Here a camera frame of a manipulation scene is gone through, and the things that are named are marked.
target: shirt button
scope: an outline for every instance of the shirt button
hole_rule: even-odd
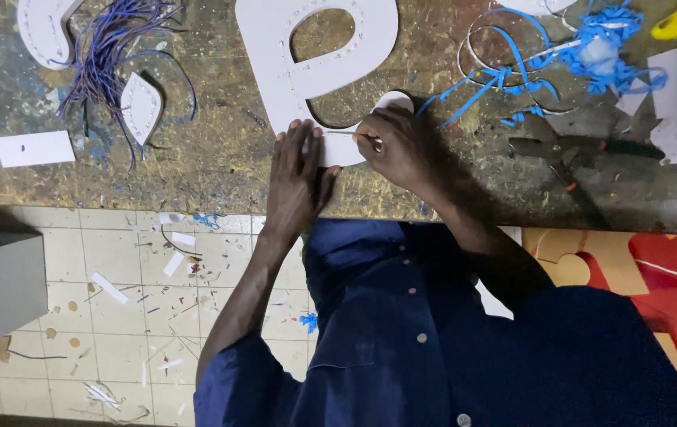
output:
[[[467,416],[464,413],[461,413],[457,416],[457,425],[459,427],[471,427],[471,417]]]

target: man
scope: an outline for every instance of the man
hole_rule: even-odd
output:
[[[340,169],[319,178],[320,132],[293,121],[276,139],[267,222],[199,358],[197,425],[677,425],[677,373],[627,298],[553,286],[475,218],[484,201],[462,200],[409,113],[378,109],[354,140],[446,227],[316,220]],[[320,335],[300,383],[260,332],[278,269],[310,225]],[[514,321],[484,314],[475,277]]]

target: workbench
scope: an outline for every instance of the workbench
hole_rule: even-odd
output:
[[[326,125],[352,125],[387,91],[406,91],[419,106],[447,89],[460,79],[458,46],[489,4],[487,0],[399,0],[399,36],[389,58],[364,79],[312,100],[316,117]],[[638,1],[632,8],[645,13],[644,28],[648,29],[676,4],[677,0],[658,5]],[[105,0],[85,2],[70,19],[73,34],[80,34],[105,5]],[[584,8],[585,2],[572,6],[569,21],[573,23],[572,17]],[[177,58],[196,89],[199,111],[193,121],[188,120],[187,85],[165,60],[147,55],[125,64],[122,72],[126,76],[132,71],[145,72],[159,82],[165,95],[165,111],[150,140],[152,146],[146,147],[144,159],[128,173],[127,142],[104,109],[89,109],[88,134],[84,134],[78,110],[56,119],[73,70],[53,72],[39,66],[17,32],[16,1],[0,0],[0,136],[67,130],[78,159],[11,169],[2,169],[0,164],[0,204],[265,213],[274,134],[238,32],[234,0],[190,0],[176,16],[186,33],[144,36],[130,51],[159,48]],[[522,44],[521,49],[540,46],[536,29],[513,15],[492,14],[482,21],[504,28]],[[570,35],[560,19],[540,21],[553,40]],[[295,56],[304,60],[330,52],[353,32],[348,14],[321,12],[297,29]],[[474,46],[492,64],[511,59],[506,44],[494,32],[475,36]],[[647,56],[676,46],[676,42],[656,42],[643,30],[624,46],[623,57],[643,68]],[[466,72],[476,69],[467,51],[462,54]],[[561,134],[647,141],[656,125],[650,99],[632,119],[614,107],[616,99],[610,92],[587,94],[586,85],[564,65],[553,65],[542,77],[554,84],[561,98],[555,102],[546,93],[537,93],[537,101],[553,110],[576,109],[552,119]],[[436,102],[433,120],[444,121],[476,89],[464,85],[447,102]],[[527,95],[489,91],[437,134],[485,190],[485,196],[473,200],[474,206],[489,206],[500,223],[587,228],[583,215],[543,160],[516,157],[507,143],[508,136],[519,136],[522,129],[500,120],[531,104]],[[594,164],[572,166],[615,229],[677,232],[677,165],[601,156]],[[419,199],[391,185],[366,164],[344,168],[325,215],[436,219]]]

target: bundle of purple wires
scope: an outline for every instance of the bundle of purple wires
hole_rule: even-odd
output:
[[[120,95],[125,89],[125,80],[120,77],[117,68],[123,62],[143,55],[159,55],[167,59],[173,68],[180,73],[191,89],[191,117],[196,114],[196,93],[188,76],[170,54],[160,50],[146,50],[134,55],[122,57],[122,51],[133,43],[137,37],[151,34],[180,33],[183,30],[174,28],[173,19],[180,5],[162,0],[114,0],[102,9],[96,19],[87,26],[75,42],[75,60],[72,64],[77,71],[73,85],[57,111],[61,118],[68,106],[80,103],[83,109],[83,127],[87,132],[87,103],[105,106],[112,118],[120,125],[123,136],[130,147],[130,170],[136,161],[133,144],[127,137],[125,125],[121,120]],[[136,144],[143,154],[143,148]]]

